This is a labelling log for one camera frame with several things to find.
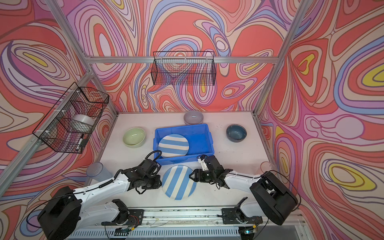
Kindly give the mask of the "blue plastic bin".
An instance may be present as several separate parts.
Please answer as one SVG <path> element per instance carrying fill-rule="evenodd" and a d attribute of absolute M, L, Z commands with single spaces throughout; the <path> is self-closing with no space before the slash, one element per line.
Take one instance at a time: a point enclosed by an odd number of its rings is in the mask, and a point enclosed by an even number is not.
<path fill-rule="evenodd" d="M 190 149 L 185 156 L 174 158 L 162 158 L 162 154 L 156 153 L 157 162 L 162 166 L 196 162 L 200 155 L 212 156 L 215 153 L 212 134 L 206 124 L 156 129 L 153 149 L 158 150 L 160 140 L 170 134 L 184 136 L 190 144 Z"/>

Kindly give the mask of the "green bowl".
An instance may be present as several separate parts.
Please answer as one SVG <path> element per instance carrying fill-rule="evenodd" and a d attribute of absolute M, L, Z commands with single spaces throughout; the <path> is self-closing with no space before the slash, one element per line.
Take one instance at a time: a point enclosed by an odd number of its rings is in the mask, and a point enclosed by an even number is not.
<path fill-rule="evenodd" d="M 123 135 L 123 143 L 129 148 L 139 148 L 146 141 L 146 132 L 139 127 L 130 128 Z"/>

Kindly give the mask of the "blue white striped plate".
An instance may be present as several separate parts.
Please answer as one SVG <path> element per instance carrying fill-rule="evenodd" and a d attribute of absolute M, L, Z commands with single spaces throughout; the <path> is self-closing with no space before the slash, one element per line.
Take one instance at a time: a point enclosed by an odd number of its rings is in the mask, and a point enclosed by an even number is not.
<path fill-rule="evenodd" d="M 158 150 L 162 152 L 162 158 L 174 158 L 185 156 L 190 149 L 188 140 L 179 134 L 170 134 L 163 137 Z"/>

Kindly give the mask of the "dark blue bowl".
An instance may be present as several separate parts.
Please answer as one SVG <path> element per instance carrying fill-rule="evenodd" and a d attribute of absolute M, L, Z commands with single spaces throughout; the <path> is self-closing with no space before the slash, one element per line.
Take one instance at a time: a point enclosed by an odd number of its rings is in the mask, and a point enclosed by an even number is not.
<path fill-rule="evenodd" d="M 246 129 L 240 125 L 230 125 L 226 129 L 227 138 L 234 143 L 242 142 L 248 135 Z"/>

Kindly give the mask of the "clear blue plastic cup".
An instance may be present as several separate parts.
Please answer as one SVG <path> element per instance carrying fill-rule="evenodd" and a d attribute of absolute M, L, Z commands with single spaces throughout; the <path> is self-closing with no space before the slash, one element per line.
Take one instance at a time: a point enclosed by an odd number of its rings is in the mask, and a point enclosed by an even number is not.
<path fill-rule="evenodd" d="M 91 164 L 87 168 L 86 174 L 97 182 L 103 182 L 113 177 L 113 174 L 100 162 Z"/>

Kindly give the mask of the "grey purple bowl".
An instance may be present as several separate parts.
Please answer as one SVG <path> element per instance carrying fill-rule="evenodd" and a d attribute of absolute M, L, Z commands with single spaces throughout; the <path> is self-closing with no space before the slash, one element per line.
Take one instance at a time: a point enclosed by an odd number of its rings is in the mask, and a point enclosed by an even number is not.
<path fill-rule="evenodd" d="M 198 125 L 204 121 L 204 116 L 199 111 L 189 111 L 184 114 L 183 120 L 186 125 Z"/>

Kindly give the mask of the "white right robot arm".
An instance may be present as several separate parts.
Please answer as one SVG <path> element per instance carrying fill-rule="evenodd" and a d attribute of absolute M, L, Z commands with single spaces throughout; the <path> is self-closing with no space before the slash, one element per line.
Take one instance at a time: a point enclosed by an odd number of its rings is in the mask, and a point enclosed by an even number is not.
<path fill-rule="evenodd" d="M 272 223 L 281 226 L 291 212 L 295 211 L 301 201 L 286 185 L 275 176 L 274 171 L 266 171 L 261 175 L 247 175 L 233 169 L 225 169 L 215 156 L 198 157 L 200 169 L 195 169 L 189 178 L 196 183 L 215 185 L 218 189 L 236 189 L 253 195 L 255 201 L 248 202 L 242 198 L 235 207 L 223 208 L 225 225 L 263 223 L 266 216 Z"/>

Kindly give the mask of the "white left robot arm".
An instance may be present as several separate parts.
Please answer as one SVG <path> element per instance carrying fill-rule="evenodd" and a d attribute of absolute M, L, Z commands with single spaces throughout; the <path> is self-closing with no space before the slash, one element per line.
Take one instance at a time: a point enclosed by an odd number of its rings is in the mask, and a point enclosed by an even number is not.
<path fill-rule="evenodd" d="M 162 186 L 161 165 L 145 159 L 137 167 L 118 170 L 100 183 L 71 190 L 63 187 L 39 213 L 38 222 L 49 240 L 64 240 L 74 231 L 100 223 L 128 224 L 130 211 L 120 199 L 108 198 L 130 190 L 143 194 Z"/>

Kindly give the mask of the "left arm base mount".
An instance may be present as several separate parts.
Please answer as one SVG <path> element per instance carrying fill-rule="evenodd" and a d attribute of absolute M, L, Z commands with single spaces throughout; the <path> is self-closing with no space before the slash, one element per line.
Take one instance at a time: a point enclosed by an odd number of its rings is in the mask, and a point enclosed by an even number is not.
<path fill-rule="evenodd" d="M 102 226 L 127 226 L 137 227 L 143 222 L 143 209 L 129 209 L 127 212 L 119 213 L 112 222 L 102 222 Z"/>

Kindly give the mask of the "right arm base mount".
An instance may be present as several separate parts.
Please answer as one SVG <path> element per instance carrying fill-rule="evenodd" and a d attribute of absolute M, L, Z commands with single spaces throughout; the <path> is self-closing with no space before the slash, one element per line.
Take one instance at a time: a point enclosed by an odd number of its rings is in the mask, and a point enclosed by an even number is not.
<path fill-rule="evenodd" d="M 222 213 L 218 217 L 222 218 L 225 225 L 252 224 L 258 226 L 263 223 L 262 217 L 247 217 L 239 208 L 223 208 L 221 211 Z"/>

